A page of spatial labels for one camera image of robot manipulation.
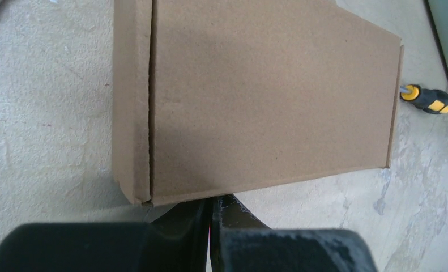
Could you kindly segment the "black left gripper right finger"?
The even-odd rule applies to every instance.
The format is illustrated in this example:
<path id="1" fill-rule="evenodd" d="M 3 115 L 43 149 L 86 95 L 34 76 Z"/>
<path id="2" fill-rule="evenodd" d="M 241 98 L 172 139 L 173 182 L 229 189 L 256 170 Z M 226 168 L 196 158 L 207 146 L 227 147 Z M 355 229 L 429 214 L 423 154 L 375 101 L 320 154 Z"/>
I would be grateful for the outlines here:
<path id="1" fill-rule="evenodd" d="M 212 200 L 213 271 L 377 271 L 369 247 L 348 229 L 272 229 L 233 194 Z"/>

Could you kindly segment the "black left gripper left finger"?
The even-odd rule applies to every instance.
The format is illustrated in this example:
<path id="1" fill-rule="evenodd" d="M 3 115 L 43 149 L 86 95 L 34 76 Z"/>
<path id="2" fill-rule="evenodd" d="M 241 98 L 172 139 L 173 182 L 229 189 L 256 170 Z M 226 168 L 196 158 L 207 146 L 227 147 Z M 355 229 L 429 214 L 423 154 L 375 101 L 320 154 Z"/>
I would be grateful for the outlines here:
<path id="1" fill-rule="evenodd" d="M 32 223 L 0 243 L 0 271 L 204 271 L 211 202 L 151 223 Z"/>

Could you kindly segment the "brown cardboard box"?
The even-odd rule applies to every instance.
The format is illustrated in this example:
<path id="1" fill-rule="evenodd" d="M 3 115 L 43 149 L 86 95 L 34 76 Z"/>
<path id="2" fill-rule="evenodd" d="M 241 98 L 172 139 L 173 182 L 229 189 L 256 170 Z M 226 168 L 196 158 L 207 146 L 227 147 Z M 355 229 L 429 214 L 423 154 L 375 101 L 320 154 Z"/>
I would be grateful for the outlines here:
<path id="1" fill-rule="evenodd" d="M 113 178 L 157 206 L 387 168 L 402 57 L 329 1 L 115 1 Z"/>

